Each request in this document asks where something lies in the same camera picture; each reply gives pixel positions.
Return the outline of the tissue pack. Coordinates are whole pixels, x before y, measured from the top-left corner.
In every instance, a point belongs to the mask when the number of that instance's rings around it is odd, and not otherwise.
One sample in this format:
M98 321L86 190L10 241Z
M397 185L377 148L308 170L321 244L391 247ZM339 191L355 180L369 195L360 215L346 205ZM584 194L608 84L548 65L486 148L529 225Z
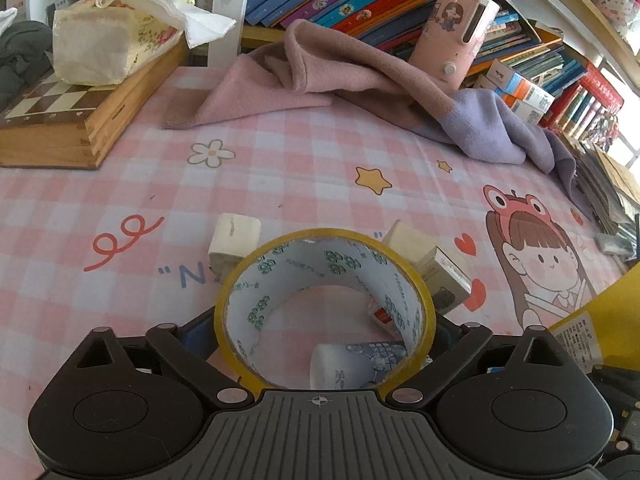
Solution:
M68 84L120 84L181 40L193 49L234 25L195 0L80 0L54 14L52 67Z

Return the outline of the yellow cardboard box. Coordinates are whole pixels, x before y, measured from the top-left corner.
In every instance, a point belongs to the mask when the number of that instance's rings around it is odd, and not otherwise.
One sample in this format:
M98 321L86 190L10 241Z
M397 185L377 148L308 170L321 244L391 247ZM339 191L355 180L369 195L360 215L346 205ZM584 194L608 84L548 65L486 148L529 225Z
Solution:
M640 368L640 278L634 266L550 330L580 369L588 374L596 365Z

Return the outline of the white bookshelf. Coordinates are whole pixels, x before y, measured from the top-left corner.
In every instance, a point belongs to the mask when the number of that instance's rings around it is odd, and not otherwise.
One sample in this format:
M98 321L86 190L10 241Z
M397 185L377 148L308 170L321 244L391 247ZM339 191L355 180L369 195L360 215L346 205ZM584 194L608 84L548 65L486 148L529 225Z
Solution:
M551 47L538 30L544 11L576 29L626 81L639 85L639 62L620 36L620 23L639 21L639 0L607 18L591 0L247 0L231 52L283 37L307 21L354 37L402 58L425 58L434 73L452 81L487 70L495 60Z

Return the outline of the pink checkered tablecloth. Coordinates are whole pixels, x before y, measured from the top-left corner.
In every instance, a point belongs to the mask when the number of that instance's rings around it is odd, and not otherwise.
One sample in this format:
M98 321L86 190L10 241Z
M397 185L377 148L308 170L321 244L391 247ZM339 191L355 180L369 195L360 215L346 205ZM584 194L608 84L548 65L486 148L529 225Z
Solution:
M476 162L344 101L172 131L177 93L215 73L181 67L96 171L1 173L1 474L33 479L32 404L93 327L137 336L214 302L207 249L218 214L262 222L262 239L323 226L382 237L396 221L434 238L480 285L454 310L515 334L510 288L486 232L485 185L533 195L572 240L593 287L620 277L596 228L532 165Z

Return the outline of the red book set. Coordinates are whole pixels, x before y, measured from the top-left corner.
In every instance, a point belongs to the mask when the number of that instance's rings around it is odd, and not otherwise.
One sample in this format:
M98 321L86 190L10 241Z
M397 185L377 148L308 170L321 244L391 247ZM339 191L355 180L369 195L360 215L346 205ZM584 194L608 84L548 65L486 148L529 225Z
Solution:
M618 135L617 114L624 100L590 62L568 62L542 88L554 97L539 125L573 142L590 142L607 151Z

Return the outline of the small white carton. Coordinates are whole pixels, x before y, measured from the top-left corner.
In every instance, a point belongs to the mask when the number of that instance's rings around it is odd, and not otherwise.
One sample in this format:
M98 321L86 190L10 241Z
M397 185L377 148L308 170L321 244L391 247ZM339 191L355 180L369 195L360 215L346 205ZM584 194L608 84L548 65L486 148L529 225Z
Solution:
M434 307L440 314L454 310L471 298L472 281L439 247L434 247L416 264Z

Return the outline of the white blue tube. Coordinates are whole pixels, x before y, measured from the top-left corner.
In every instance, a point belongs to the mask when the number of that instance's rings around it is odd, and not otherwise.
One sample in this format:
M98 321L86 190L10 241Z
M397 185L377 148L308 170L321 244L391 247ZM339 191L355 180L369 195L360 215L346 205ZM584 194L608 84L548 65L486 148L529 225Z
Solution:
M370 388L382 382L406 356L406 347L395 341L318 344L310 360L310 388Z

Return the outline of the white foam cube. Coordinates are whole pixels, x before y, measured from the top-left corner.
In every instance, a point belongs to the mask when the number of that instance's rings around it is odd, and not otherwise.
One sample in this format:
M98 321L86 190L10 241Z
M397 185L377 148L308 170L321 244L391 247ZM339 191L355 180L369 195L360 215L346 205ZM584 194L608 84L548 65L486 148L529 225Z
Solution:
M223 283L233 269L259 245L262 222L224 212L218 216L208 248L209 267Z

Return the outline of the yellow tape roll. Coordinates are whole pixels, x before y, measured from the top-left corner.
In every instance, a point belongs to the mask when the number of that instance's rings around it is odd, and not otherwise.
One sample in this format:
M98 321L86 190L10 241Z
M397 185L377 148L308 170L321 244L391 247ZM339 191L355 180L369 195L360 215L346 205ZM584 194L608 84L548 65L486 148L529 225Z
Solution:
M370 387L388 393L428 363L435 325L424 281L397 252L352 231L298 231L258 246L221 283L208 362L253 392L311 389L318 344L401 342L405 359Z

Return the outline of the pink cartoon canister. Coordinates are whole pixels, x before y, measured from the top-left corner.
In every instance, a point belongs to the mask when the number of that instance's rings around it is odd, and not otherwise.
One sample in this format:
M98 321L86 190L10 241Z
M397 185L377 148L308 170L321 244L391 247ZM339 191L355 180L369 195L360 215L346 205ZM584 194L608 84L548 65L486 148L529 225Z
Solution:
M409 63L444 90L458 90L500 10L492 0L437 0Z

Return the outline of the pink purple towel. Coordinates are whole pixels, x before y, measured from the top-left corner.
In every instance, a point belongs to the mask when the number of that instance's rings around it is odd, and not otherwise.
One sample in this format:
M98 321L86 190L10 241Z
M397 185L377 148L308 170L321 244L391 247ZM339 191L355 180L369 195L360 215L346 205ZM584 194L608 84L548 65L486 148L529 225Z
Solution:
M279 42L240 55L210 91L180 90L164 115L189 129L342 98L391 124L493 164L532 162L583 213L576 160L551 131L518 117L497 93L444 90L409 63L337 30L295 22Z

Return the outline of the beige eraser block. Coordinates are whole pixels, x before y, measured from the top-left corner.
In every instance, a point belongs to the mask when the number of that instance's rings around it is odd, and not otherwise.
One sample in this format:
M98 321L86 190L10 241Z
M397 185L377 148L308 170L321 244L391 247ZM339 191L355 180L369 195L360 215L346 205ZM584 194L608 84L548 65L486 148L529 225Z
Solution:
M405 222L396 220L383 237L382 244L415 266L437 246L437 240Z

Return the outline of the pile of clothes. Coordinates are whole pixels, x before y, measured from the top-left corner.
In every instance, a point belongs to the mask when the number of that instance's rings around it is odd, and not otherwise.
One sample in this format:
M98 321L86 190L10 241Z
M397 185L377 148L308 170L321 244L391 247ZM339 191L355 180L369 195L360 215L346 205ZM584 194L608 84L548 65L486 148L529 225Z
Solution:
M13 22L1 33L1 104L5 110L52 66L52 29L37 21Z

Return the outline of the wooden chess box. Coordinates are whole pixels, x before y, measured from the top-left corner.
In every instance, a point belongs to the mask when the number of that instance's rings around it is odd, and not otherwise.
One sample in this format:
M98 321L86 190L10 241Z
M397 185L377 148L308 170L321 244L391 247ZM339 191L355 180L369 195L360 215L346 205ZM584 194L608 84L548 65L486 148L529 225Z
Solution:
M181 39L118 86L47 74L1 113L1 165L96 169L146 101L188 54Z

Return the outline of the orange white small box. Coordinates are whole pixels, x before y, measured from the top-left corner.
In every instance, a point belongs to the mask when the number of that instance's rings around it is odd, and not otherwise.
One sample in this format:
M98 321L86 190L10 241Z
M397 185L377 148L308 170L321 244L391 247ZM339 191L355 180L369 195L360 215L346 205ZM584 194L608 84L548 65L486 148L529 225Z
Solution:
M498 60L477 77L473 88L495 92L516 116L531 125L539 124L554 101L550 93Z

